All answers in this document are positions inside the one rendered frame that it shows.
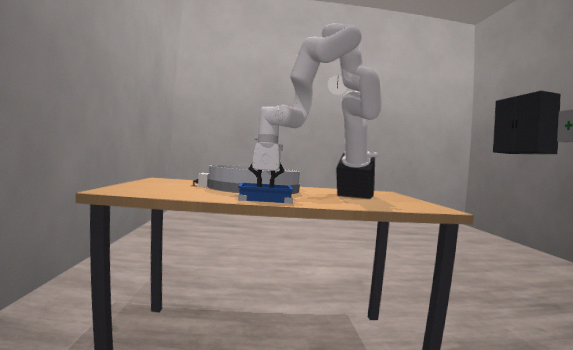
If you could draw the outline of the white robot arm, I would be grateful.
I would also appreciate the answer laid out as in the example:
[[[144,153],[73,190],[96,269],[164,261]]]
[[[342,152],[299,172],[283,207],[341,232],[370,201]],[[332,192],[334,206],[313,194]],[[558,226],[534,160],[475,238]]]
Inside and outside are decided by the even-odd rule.
[[[322,37],[325,38],[309,37],[302,43],[290,74],[295,89],[293,106],[262,107],[259,135],[254,139],[278,143],[279,126],[302,126],[311,107],[312,83],[320,62],[329,63],[340,58],[343,84],[356,90],[347,92],[342,98],[345,122],[342,163],[353,168],[367,166],[371,157],[378,157],[378,153],[367,151],[367,120],[375,119],[381,110],[379,76],[373,69],[363,66],[358,46],[362,35],[358,27],[329,24],[323,28]]]

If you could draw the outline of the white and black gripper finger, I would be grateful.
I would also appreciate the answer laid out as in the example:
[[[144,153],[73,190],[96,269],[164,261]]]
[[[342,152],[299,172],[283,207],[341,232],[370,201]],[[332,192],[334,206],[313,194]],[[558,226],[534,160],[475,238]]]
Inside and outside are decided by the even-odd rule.
[[[278,172],[276,172],[276,173],[275,173],[275,171],[271,171],[271,179],[270,179],[269,188],[273,188],[273,187],[274,187],[274,180],[275,180],[275,178],[276,178],[279,174],[281,174],[281,173],[284,172],[284,169],[283,169],[281,163],[280,163],[279,169],[280,169],[280,171],[278,171]]]
[[[256,171],[256,170],[252,167],[252,164],[250,165],[250,167],[249,167],[248,169],[249,169],[251,172],[253,172],[254,175],[257,177],[257,186],[258,186],[258,187],[262,187],[262,178],[261,178],[262,170],[257,170],[257,171]]]

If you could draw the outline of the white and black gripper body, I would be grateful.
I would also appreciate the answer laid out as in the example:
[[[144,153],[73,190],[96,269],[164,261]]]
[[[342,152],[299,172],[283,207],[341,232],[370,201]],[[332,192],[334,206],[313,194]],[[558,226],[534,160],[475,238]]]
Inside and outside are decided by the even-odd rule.
[[[255,163],[255,164],[254,164]],[[279,170],[281,163],[280,145],[273,142],[255,144],[252,167],[256,170]]]

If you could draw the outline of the blue crate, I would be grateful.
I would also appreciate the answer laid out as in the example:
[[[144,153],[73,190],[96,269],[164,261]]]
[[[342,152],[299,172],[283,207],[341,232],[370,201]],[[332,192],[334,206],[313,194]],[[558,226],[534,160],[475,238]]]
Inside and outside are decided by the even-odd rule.
[[[247,201],[275,203],[284,203],[285,197],[291,198],[293,188],[290,185],[274,185],[273,188],[269,188],[269,185],[258,187],[257,183],[241,183],[239,195],[247,195]]]

